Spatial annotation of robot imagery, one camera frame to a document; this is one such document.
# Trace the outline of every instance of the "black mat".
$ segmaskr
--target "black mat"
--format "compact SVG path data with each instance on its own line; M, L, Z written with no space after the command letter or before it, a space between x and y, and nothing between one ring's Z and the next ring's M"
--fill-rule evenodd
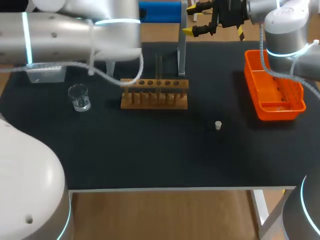
M143 45L145 78L176 76L174 43ZM319 161L320 102L305 90L307 110L295 121L257 118L244 77L244 52L257 42L189 43L188 111L121 110L121 90L69 68L65 83L30 84L12 75L0 112L59 157L70 189L295 186ZM118 64L133 77L138 62ZM85 83L92 107L73 110L68 88ZM215 121L222 121L220 131Z

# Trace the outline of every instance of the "wooden test tube rack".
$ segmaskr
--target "wooden test tube rack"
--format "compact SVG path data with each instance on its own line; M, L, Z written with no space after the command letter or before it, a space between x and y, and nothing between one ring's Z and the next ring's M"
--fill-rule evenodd
M135 84L122 86L122 88L124 88L122 109L188 109L186 91L189 89L189 81L186 79L141 79Z

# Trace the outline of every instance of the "orange basket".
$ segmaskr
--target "orange basket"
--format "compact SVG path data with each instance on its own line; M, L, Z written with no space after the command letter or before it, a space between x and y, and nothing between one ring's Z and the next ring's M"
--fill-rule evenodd
M245 52L244 74L258 117L263 121L293 120L306 110L301 83L264 71L259 50ZM269 68L268 54L264 60Z

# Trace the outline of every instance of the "table leg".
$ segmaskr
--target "table leg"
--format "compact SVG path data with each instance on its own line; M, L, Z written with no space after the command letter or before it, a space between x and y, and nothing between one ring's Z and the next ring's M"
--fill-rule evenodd
M269 215L263 191L251 190L251 196L259 226L260 240L272 240L272 236L282 228L282 210L290 193L291 190L287 190L285 192L279 203Z

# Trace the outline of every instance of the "black table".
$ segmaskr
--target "black table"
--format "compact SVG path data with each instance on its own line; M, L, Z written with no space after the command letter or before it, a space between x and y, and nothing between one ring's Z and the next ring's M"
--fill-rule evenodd
M154 78L156 53L163 78L177 76L176 46L145 43L143 77ZM65 83L12 74L0 112L56 153L71 190L296 186L319 161L320 102L305 90L307 109L295 121L259 120L244 77L244 52L258 47L188 43L188 110L121 110L118 86L69 68ZM138 65L117 64L115 77L132 78ZM89 88L88 112L68 99L75 83Z

